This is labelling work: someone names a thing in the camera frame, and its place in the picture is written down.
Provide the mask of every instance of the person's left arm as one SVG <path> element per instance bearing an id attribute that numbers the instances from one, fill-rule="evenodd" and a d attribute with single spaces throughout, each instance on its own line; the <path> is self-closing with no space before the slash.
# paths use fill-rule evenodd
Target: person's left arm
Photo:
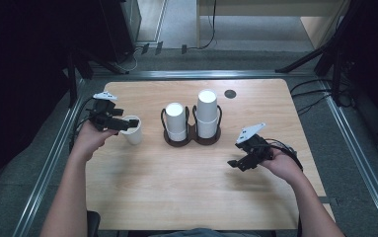
<path id="1" fill-rule="evenodd" d="M 115 133 L 97 131 L 88 121 L 83 124 L 40 236 L 87 236 L 85 167 L 93 153 Z"/>

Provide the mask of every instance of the table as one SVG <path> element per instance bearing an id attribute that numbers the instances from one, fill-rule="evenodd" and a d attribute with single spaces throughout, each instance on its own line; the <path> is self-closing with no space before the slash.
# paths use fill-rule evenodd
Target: table
<path id="1" fill-rule="evenodd" d="M 200 16 L 213 16 L 213 2 L 197 0 L 197 47 L 200 47 Z M 219 0 L 216 16 L 298 16 L 301 17 L 312 45 L 318 48 L 331 36 L 348 2 L 349 0 Z"/>
<path id="2" fill-rule="evenodd" d="M 170 146 L 163 137 L 161 110 L 172 102 L 192 108 L 206 88 L 217 93 L 223 111 L 220 139 L 210 146 L 194 141 Z M 326 196 L 282 79 L 111 82 L 106 90 L 119 97 L 116 107 L 124 109 L 124 116 L 141 118 L 143 140 L 132 146 L 121 135 L 113 136 L 88 162 L 87 205 L 101 215 L 101 229 L 296 228 L 295 196 L 284 181 L 261 166 L 241 172 L 227 164 L 245 156 L 235 146 L 241 128 L 259 122 L 266 122 L 260 136 L 297 150 L 318 196 Z M 236 97 L 226 98 L 227 90 Z"/>

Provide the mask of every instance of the wooden tabletop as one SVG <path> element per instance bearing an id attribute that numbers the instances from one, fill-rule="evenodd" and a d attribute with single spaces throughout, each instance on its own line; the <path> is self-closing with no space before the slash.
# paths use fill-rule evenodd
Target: wooden tabletop
<path id="1" fill-rule="evenodd" d="M 220 139 L 210 146 L 170 146 L 162 109 L 179 102 L 191 110 L 202 89 L 217 94 Z M 88 162 L 87 205 L 101 215 L 101 229 L 295 229 L 296 200 L 283 180 L 261 166 L 241 172 L 227 164 L 246 155 L 235 146 L 241 129 L 260 122 L 266 127 L 259 135 L 292 146 L 318 196 L 326 195 L 282 79 L 112 82 L 106 90 L 118 96 L 124 116 L 141 118 L 143 140 L 133 146 L 113 136 Z M 227 90 L 236 97 L 226 98 Z"/>

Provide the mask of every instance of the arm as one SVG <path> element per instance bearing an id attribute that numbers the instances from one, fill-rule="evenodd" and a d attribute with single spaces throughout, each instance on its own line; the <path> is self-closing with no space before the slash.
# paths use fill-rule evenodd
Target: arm
<path id="1" fill-rule="evenodd" d="M 89 121 L 83 124 L 40 236 L 87 236 L 85 167 L 93 153 L 115 133 L 97 131 Z"/>
<path id="2" fill-rule="evenodd" d="M 292 187 L 302 220 L 303 236 L 344 236 L 296 163 L 277 149 L 272 149 L 272 152 L 273 159 L 263 161 L 262 165 Z"/>

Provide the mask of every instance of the white cup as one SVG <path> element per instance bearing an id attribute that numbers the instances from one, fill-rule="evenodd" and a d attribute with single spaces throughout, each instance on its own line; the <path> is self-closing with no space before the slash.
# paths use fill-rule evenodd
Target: white cup
<path id="1" fill-rule="evenodd" d="M 182 141 L 187 137 L 187 132 L 185 130 L 179 133 L 174 133 L 167 130 L 167 133 L 168 137 L 170 137 L 170 139 L 172 139 L 173 141 Z"/>
<path id="2" fill-rule="evenodd" d="M 214 121 L 217 118 L 217 96 L 214 91 L 205 89 L 198 93 L 196 115 L 204 122 Z"/>
<path id="3" fill-rule="evenodd" d="M 217 119 L 215 118 L 213 121 L 202 121 L 197 119 L 197 129 L 198 129 L 198 136 L 201 138 L 210 138 L 214 134 L 216 134 L 217 130 Z"/>
<path id="4" fill-rule="evenodd" d="M 128 130 L 122 130 L 120 133 L 126 138 L 126 140 L 132 144 L 137 145 L 142 141 L 142 121 L 136 116 L 126 116 L 123 120 L 138 119 L 139 124 L 137 127 L 130 127 Z"/>
<path id="5" fill-rule="evenodd" d="M 165 109 L 165 118 L 167 131 L 181 133 L 186 130 L 186 111 L 180 103 L 169 104 Z"/>

